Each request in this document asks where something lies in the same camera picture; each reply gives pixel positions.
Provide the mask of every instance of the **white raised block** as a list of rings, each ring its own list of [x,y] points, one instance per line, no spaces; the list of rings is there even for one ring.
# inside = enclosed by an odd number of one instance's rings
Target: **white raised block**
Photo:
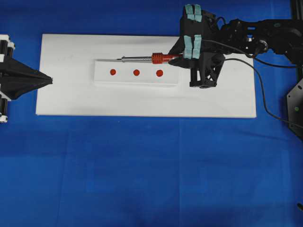
[[[173,87],[178,84],[179,69],[168,64],[134,63],[134,62],[95,62],[95,84],[138,85]]]

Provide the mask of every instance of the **red grip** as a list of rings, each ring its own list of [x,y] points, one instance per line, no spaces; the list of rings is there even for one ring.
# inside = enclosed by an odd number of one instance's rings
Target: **red grip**
[[[180,54],[162,54],[162,53],[153,53],[151,56],[151,61],[153,64],[162,64],[164,62],[169,62],[174,58],[180,57]]]

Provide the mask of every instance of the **blue table surface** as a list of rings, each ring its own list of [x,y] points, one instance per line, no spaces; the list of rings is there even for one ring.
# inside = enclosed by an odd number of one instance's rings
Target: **blue table surface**
[[[38,69],[43,33],[178,35],[187,3],[2,0],[0,34]],[[227,21],[291,16],[288,0],[194,3]],[[286,118],[295,70],[255,66],[268,107]],[[36,116],[36,94],[10,103],[0,127],[1,227],[303,224],[303,144],[266,114],[257,80],[256,119]]]

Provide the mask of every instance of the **white foam board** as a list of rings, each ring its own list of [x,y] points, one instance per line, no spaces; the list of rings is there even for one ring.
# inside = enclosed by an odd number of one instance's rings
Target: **white foam board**
[[[95,73],[95,67],[102,65],[96,64],[96,59],[168,53],[176,40],[167,36],[43,35],[40,70],[53,78],[53,84],[39,89],[36,114],[256,117],[254,73],[240,62],[227,61],[218,86],[209,89],[189,87],[190,71],[170,65],[111,62],[105,69],[107,73],[111,67],[128,74],[134,68],[150,72],[146,80],[140,77],[142,81],[137,82],[139,77],[107,83],[101,78],[105,75]],[[239,54],[229,57],[253,63]],[[163,69],[162,78],[169,80],[173,75],[178,79],[167,82],[169,86],[150,81],[151,77],[156,79],[157,67]]]

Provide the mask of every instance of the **red dot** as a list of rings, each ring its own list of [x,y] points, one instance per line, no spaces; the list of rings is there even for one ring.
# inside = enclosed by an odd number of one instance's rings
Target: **red dot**
[[[156,74],[157,74],[157,77],[161,77],[161,76],[163,76],[163,71],[162,70],[158,70],[156,72]]]
[[[115,69],[112,69],[111,71],[110,71],[110,74],[113,76],[113,75],[115,75],[116,74],[116,70]]]
[[[137,77],[140,74],[139,70],[134,70],[134,75]]]

